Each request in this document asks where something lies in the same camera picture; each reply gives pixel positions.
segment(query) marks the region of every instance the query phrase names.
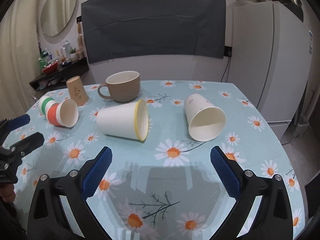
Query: dark gray cloth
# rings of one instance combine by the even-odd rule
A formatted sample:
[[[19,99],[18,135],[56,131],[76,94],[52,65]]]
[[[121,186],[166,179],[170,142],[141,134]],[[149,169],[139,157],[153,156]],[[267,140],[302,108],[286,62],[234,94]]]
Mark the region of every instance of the dark gray cloth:
[[[223,58],[226,0],[88,0],[81,10],[90,63],[163,54]]]

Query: tablecloth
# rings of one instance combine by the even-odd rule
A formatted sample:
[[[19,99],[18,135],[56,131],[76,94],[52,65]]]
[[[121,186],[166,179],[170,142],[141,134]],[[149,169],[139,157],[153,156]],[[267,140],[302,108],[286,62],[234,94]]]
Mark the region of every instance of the tablecloth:
[[[24,228],[41,174],[65,176],[108,146],[113,161],[87,203],[114,240],[209,239],[235,203],[210,162],[210,150],[216,145],[257,176],[280,174],[290,198],[294,236],[304,228],[302,195],[290,161],[269,125],[235,85],[142,81],[135,101],[143,99],[148,105],[149,133],[144,142],[98,131],[98,111],[120,104],[100,98],[98,86],[85,86],[90,99],[79,107],[79,120],[73,128],[49,124],[35,104],[27,112],[30,123],[11,132],[4,142],[9,148],[37,131],[45,138],[42,147],[22,159],[17,171],[14,203]],[[214,140],[196,142],[188,135],[184,100],[193,93],[203,95],[226,114],[226,126]],[[69,98],[67,89],[47,95],[57,102]],[[61,199],[72,229],[81,235],[65,197]],[[240,235],[248,232],[260,200],[256,198]]]

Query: floor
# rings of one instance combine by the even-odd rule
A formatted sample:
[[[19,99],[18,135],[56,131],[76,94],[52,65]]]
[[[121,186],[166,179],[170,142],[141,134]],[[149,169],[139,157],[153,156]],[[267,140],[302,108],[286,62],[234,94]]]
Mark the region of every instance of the floor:
[[[289,127],[280,142],[287,153],[300,185],[306,224],[308,219],[308,204],[305,185],[308,184],[320,171],[320,141],[313,130],[308,127],[299,138],[292,138],[294,127]]]

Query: hand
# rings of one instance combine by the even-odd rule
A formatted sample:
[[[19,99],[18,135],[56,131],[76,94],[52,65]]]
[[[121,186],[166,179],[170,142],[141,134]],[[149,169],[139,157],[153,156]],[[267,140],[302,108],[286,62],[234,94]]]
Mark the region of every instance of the hand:
[[[13,184],[6,184],[0,186],[0,197],[2,197],[4,202],[13,202],[16,194],[13,191],[14,185]]]

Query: shelf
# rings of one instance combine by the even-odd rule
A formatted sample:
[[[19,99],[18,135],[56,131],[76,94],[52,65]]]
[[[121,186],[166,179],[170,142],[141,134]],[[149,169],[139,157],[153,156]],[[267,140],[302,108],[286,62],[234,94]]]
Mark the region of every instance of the shelf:
[[[59,82],[55,85],[47,86],[44,89],[39,89],[39,82],[44,79],[52,78],[52,77],[62,77],[66,81],[75,76],[82,76],[84,73],[89,71],[89,66],[87,63],[87,58],[83,58],[80,60],[73,61],[70,65],[61,68],[59,67],[56,71],[46,75],[40,74],[34,80],[32,80],[29,84],[35,91],[46,91],[53,88],[59,88],[62,86],[66,86],[66,82]]]

